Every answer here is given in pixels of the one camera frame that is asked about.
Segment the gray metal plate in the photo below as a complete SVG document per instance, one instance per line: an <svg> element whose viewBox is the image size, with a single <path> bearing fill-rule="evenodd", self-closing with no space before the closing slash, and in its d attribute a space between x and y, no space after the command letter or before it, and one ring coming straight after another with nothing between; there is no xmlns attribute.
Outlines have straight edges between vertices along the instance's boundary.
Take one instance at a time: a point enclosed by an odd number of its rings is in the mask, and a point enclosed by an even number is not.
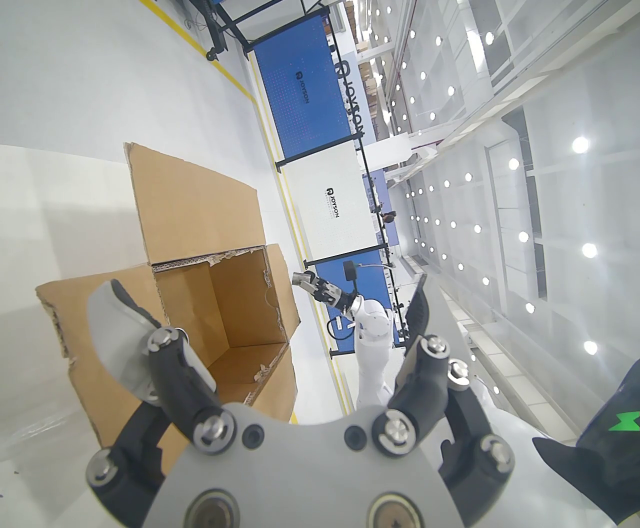
<svg viewBox="0 0 640 528"><path fill-rule="evenodd" d="M144 528L182 527L191 502L210 489L235 498L240 526L246 528L365 527L371 505L386 493L409 499L423 526L463 527L447 488L420 449L392 459L374 446L371 424L382 407L313 426L278 422L237 403L225 408L238 425L232 446L223 454L206 456L190 445L166 478ZM250 424L260 424L265 432L263 444L254 451L241 440ZM360 452L344 442L351 425L367 434Z"/></svg>

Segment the white floor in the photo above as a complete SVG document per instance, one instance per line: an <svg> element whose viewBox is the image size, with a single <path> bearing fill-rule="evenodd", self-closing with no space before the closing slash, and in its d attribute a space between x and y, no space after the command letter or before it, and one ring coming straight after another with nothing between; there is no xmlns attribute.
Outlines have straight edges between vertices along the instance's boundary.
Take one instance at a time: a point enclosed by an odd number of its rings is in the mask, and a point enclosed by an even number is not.
<svg viewBox="0 0 640 528"><path fill-rule="evenodd" d="M177 3L151 4L185 28ZM229 41L221 66L251 90ZM289 271L300 257L251 98L145 2L3 5L0 48L0 525L104 528L114 523L84 483L98 445L34 288L144 261L122 143L257 188L268 242ZM332 420L342 413L324 345L308 296L295 295L296 415Z"/></svg>

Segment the cardboard box flap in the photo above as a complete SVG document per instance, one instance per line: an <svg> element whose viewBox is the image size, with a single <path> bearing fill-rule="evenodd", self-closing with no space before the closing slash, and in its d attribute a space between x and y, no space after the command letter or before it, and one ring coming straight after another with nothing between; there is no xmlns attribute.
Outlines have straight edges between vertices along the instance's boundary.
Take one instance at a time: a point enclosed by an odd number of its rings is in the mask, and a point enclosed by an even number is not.
<svg viewBox="0 0 640 528"><path fill-rule="evenodd" d="M135 143L125 153L151 264L265 245L252 187Z"/></svg>
<svg viewBox="0 0 640 528"><path fill-rule="evenodd" d="M298 308L293 298L291 275L287 269L287 263L282 256L282 251L280 251L280 247L277 244L267 246L267 258L269 259L269 267L271 268L273 287L278 296L278 306L280 307L282 324L287 334L287 340L291 340L293 333L300 324Z"/></svg>
<svg viewBox="0 0 640 528"><path fill-rule="evenodd" d="M49 282L36 293L53 319L69 359L69 378L101 445L112 445L140 401L102 366L93 348L86 303L100 284L118 279L135 302L166 324L162 302L150 266Z"/></svg>

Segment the black metal frame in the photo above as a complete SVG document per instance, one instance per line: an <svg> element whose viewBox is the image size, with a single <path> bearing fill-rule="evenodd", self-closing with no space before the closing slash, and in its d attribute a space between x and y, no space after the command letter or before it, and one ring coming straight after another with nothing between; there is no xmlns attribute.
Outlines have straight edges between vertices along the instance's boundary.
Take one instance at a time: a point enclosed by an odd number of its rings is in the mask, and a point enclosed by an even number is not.
<svg viewBox="0 0 640 528"><path fill-rule="evenodd" d="M247 13L245 13L244 15L241 15L240 17L236 18L235 20L232 19L229 14L225 11L224 7L222 7L221 4L211 4L210 0L189 0L191 1L191 3L198 9L198 11L200 13L202 13L202 15L204 16L204 19L207 23L207 27L209 29L209 32L211 34L211 38L213 40L214 43L214 47L207 53L207 59L212 61L212 60L216 60L217 59L217 55L219 53L221 53L222 51L224 51L225 49L227 49L227 45L224 41L224 34L226 31L231 31L231 33L233 34L233 36L238 39L238 42L240 43L240 45L242 46L244 55L247 56L247 54L252 51L255 46L259 45L260 43L269 40L270 38L279 35L280 33L287 31L288 29L293 28L294 26L297 26L298 24L301 24L302 22L305 22L313 17L317 17L317 16L326 16L328 24L329 24L329 28L331 29L331 36L333 37L333 44L335 46L335 52L337 53L338 56L338 64L339 64L339 68L340 68L340 75L342 78L342 83L344 84L345 87L345 93L347 96L347 100L349 102L349 111L350 111L350 115L351 115L351 119L353 120L353 116L355 115L355 107L353 104L353 99L351 98L351 96L349 95L349 90L348 90L348 84L347 84L347 79L346 79L346 73L344 70L344 63L342 62L342 56L340 54L340 49L338 47L338 43L335 37L335 32L333 30L333 24L331 22L331 17L329 16L329 7L325 6L322 4L321 0L317 0L315 4L313 4L308 10L305 9L305 5L304 5L304 1L300 0L300 4L302 7L302 11L303 11L303 16L301 16L300 18L296 19L296 20L292 20L291 22L289 22L288 24L285 24L277 29L274 29L273 31L270 31L269 33L266 33L265 35L262 35L261 37L258 37L255 40L252 40L251 42L249 42L246 37L243 35L242 31L240 31L240 29L238 28L238 24L240 22L243 22L244 20L247 20L251 17L253 17L254 15L264 11L265 9L268 9L276 4L278 4L279 2L281 2L282 0L269 0L268 2L256 7L255 9L252 9L251 11L248 11ZM224 22L224 26L220 26L220 24L218 24L216 22L216 19L213 17L213 14L216 14L217 16L220 17L220 19ZM307 150L305 152L301 152L300 154L296 154L295 156L291 156L288 158L285 158L281 161L277 161L275 163L276 169L278 170L278 172L280 172L280 169L282 166L286 165L287 163L290 163L292 161L295 161L297 159L301 159L303 157L309 156L311 154L315 154L316 152L321 152L323 150L326 150L328 148L332 148L336 145L340 145L341 143L345 143L347 141L357 141L358 142L358 147L356 148L357 150L361 151L362 153L362 159L364 161L364 168L365 168L365 172L367 175L367 183L369 185L369 189L371 190L371 196L373 199L373 204L374 207L377 210L377 206L378 203L376 201L376 195L374 192L374 182L373 179L371 177L371 173L369 172L369 165L367 164L367 158L365 156L365 152L364 152L364 144L362 143L362 133L357 131L357 127L356 127L356 133L351 134L349 136L345 136L344 138L340 138L338 140L335 141L331 141L329 143L325 143L324 145L321 145L319 147L316 148L312 148L310 150ZM377 215L378 218L378 227L380 228L380 233L383 234L384 237L384 230L383 230L383 223L382 223L382 219L380 217L380 215ZM373 246L372 248L365 248L363 250L356 250L355 252L349 252L349 253L343 253L342 255L334 255L333 257L327 257L325 259L319 259L319 260L312 260L312 261L304 261L305 267L308 268L309 266L313 266L314 264L320 264L322 262L328 262L329 260L335 260L335 259L340 259L340 258L344 258L350 255L358 255L359 253L363 253L366 251L372 251L374 249L379 249L379 250L384 250L385 252L385 257L386 257L386 261L387 261L387 265L391 264L391 261L389 259L390 257L390 250L389 250L389 245L388 243L383 243L383 244L379 244L378 246ZM405 325L404 325L404 321L402 318L402 315L400 314L400 302L398 300L398 296L397 296L397 289L396 289L396 281L394 280L394 274L392 272L392 270L389 270L390 276L391 276L391 286L393 288L394 291L394 300L395 300L395 308L397 309L397 313L398 313L398 317L400 319L400 326L401 328L399 329L399 332L401 334L401 336L404 335L404 331L405 331ZM330 354L333 355L341 355L342 353L336 353L333 354L333 351L329 350Z"/></svg>

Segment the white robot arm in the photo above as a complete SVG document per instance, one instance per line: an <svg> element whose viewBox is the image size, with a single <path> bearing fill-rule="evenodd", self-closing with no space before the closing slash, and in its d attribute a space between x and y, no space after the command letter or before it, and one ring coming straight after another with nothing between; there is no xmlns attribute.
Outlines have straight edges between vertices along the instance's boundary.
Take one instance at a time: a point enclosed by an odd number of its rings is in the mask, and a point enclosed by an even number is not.
<svg viewBox="0 0 640 528"><path fill-rule="evenodd" d="M393 390L385 383L383 371L393 347L393 311L375 299L365 299L355 290L345 293L311 271L294 273L292 282L352 321L349 326L353 327L353 349L358 362L356 409L387 405Z"/></svg>

